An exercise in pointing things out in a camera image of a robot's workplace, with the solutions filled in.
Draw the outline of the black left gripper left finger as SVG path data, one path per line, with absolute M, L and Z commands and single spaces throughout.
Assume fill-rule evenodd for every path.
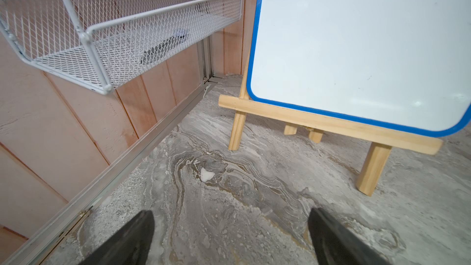
M 140 211 L 80 265 L 144 265 L 153 240 L 152 211 Z

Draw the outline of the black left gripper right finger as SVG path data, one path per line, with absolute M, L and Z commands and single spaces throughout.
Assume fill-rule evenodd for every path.
M 323 208 L 312 208 L 308 228 L 320 265 L 387 265 L 387 262 Z

